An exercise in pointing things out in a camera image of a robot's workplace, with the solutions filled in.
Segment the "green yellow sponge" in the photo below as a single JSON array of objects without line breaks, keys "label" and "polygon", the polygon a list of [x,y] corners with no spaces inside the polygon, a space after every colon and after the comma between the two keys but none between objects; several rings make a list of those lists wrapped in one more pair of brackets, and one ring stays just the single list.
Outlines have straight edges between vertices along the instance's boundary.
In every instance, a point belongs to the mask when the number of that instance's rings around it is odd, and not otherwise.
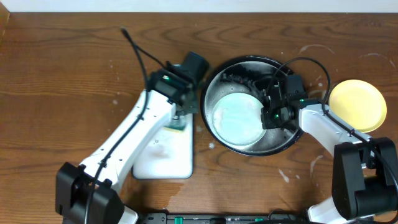
[{"label": "green yellow sponge", "polygon": [[171,121],[165,125],[166,128],[183,131],[187,125],[187,118],[184,115],[175,115]]}]

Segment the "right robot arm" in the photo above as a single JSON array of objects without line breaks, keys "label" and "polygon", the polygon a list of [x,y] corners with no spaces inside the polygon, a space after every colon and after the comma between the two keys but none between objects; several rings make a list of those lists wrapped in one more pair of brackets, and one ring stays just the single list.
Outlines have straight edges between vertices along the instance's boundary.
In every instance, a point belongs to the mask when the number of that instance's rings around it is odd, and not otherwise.
[{"label": "right robot arm", "polygon": [[397,152],[389,138],[372,138],[339,118],[303,87],[271,93],[261,109],[265,129],[298,129],[333,156],[331,198],[308,209],[317,223],[349,223],[397,210]]}]

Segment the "mint green plate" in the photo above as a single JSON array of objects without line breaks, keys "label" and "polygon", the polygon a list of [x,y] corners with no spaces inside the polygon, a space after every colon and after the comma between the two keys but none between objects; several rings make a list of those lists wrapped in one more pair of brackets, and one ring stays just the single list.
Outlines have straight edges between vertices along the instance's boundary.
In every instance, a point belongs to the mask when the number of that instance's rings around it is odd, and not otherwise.
[{"label": "mint green plate", "polygon": [[262,127],[262,103],[247,93],[232,93],[214,106],[210,124],[225,144],[237,148],[257,143],[266,133]]}]

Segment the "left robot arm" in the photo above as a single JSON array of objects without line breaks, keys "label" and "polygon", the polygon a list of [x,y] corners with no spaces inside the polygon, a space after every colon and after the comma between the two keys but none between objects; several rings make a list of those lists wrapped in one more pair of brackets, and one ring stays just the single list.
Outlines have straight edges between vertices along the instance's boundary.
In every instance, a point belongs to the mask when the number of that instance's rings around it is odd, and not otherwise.
[{"label": "left robot arm", "polygon": [[78,166],[56,176],[55,210],[64,223],[137,223],[119,197],[128,174],[187,179],[193,174],[193,113],[199,77],[182,68],[152,73],[131,112]]}]

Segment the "yellow plate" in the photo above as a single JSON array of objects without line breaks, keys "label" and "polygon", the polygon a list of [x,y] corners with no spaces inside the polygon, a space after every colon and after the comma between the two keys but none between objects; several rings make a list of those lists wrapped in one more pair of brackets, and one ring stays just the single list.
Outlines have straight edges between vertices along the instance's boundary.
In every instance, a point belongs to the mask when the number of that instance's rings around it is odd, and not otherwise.
[{"label": "yellow plate", "polygon": [[328,100],[332,112],[353,128],[369,133],[380,127],[387,116],[386,101],[373,85],[362,80],[337,84]]}]

